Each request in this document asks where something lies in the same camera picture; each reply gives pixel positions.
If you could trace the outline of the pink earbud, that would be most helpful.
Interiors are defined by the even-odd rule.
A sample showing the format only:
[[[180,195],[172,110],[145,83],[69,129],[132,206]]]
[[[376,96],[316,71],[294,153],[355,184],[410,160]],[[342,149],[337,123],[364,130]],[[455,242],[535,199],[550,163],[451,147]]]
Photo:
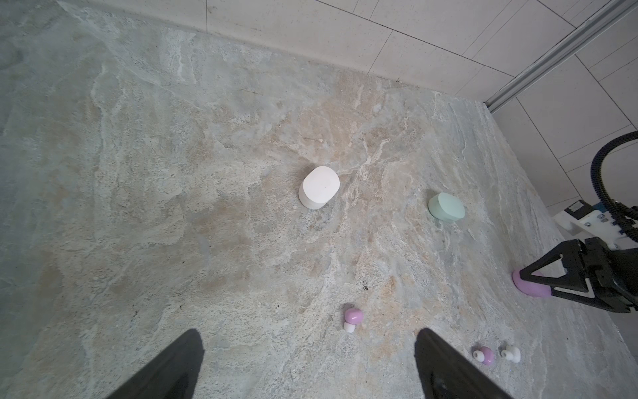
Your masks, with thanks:
[[[480,362],[487,367],[491,367],[496,358],[493,350],[489,347],[480,347],[473,350],[472,356],[476,362]]]
[[[344,312],[343,328],[347,333],[355,332],[358,325],[363,322],[364,314],[361,309],[350,308]]]

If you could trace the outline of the pink earbud charging case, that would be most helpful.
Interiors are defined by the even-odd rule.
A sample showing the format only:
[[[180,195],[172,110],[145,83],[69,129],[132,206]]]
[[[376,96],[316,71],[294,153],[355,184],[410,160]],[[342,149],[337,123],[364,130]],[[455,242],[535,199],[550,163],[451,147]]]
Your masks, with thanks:
[[[545,299],[552,296],[552,290],[549,286],[522,279],[519,270],[515,270],[512,273],[512,279],[514,286],[529,297]]]

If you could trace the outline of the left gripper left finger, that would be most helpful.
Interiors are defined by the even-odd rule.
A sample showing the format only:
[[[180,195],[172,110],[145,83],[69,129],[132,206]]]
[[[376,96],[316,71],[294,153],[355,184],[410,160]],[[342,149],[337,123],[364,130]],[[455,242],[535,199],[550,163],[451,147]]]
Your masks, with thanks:
[[[199,331],[189,329],[108,398],[193,398],[204,354]]]

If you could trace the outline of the white earbud charging case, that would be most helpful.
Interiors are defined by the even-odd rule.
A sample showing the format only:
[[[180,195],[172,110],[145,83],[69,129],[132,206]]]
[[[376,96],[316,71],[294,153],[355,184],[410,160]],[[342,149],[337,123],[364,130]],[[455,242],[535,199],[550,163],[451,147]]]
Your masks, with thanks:
[[[327,204],[339,188],[338,174],[328,166],[318,166],[303,180],[298,197],[307,209],[317,210]]]

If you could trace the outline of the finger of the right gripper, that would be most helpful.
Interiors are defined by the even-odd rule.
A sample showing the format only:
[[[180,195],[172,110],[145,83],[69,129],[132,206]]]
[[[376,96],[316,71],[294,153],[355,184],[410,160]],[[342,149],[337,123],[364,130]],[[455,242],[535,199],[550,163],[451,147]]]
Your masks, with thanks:
[[[621,300],[621,297],[617,293],[599,287],[598,285],[591,284],[586,295],[565,292],[553,287],[550,288],[552,290],[551,297],[566,299],[568,301],[584,304],[586,306],[598,308],[611,313],[623,312],[623,301]]]
[[[583,256],[586,246],[579,239],[564,241],[548,251],[539,260],[519,271],[520,278],[525,281],[586,281],[589,278]],[[550,264],[561,261],[565,274],[560,277],[536,275],[535,272]]]

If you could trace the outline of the green earbud charging case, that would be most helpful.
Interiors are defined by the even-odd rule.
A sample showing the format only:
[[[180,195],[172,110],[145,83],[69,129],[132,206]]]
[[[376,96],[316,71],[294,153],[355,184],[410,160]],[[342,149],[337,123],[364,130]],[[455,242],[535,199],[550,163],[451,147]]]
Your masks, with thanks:
[[[440,192],[428,202],[428,209],[436,219],[445,222],[456,222],[465,217],[463,202],[449,193]]]

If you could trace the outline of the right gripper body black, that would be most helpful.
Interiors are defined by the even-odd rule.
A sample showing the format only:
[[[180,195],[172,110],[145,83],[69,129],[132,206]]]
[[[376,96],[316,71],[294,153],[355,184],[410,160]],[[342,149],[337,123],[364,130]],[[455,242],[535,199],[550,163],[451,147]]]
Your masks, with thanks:
[[[588,305],[618,314],[637,311],[637,248],[610,250],[598,238],[584,241],[583,260],[595,297]]]

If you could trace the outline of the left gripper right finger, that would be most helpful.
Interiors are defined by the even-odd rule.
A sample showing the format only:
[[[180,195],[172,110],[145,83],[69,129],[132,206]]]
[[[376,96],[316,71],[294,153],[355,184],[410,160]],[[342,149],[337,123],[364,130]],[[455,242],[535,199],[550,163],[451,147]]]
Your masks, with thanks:
[[[417,335],[415,362],[425,398],[512,399],[431,329]]]

